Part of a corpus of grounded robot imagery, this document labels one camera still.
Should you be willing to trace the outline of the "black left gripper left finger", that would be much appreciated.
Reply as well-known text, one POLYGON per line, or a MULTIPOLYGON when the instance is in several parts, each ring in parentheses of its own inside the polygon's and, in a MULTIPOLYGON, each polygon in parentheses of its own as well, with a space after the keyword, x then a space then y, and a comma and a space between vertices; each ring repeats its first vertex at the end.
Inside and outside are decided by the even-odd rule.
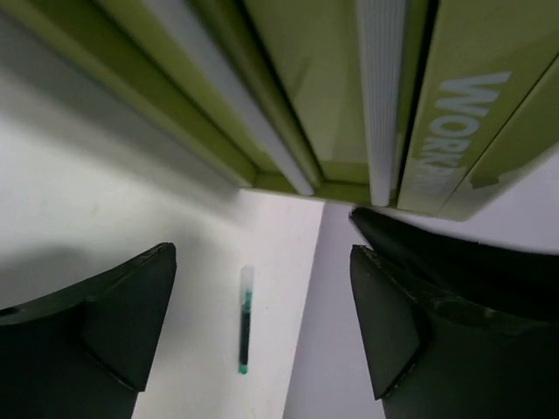
POLYGON ((160 243, 1 311, 3 418, 129 418, 148 384, 176 277, 160 243))

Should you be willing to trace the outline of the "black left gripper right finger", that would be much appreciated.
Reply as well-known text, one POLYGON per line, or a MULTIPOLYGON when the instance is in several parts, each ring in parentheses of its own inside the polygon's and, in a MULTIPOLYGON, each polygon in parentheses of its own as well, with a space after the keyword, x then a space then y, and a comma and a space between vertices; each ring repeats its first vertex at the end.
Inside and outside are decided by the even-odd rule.
POLYGON ((371 249, 350 283, 373 395, 388 418, 555 418, 558 305, 480 305, 371 249))

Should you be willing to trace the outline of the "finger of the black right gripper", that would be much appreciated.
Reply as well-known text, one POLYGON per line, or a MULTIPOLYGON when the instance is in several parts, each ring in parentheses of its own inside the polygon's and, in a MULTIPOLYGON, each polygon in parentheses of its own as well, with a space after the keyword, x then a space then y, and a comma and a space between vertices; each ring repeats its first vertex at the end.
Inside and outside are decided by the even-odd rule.
POLYGON ((349 215, 373 251, 463 299, 511 314, 558 313, 558 256, 423 230, 372 209, 349 215))

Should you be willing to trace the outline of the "green gel pen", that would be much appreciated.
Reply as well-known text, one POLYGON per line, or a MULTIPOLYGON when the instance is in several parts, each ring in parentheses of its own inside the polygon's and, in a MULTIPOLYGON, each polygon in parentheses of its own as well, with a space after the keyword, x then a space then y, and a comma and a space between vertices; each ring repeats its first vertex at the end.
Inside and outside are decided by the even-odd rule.
POLYGON ((240 321, 239 321, 239 350, 238 372, 247 374, 249 361, 252 294, 254 267, 247 265, 240 272, 240 321))

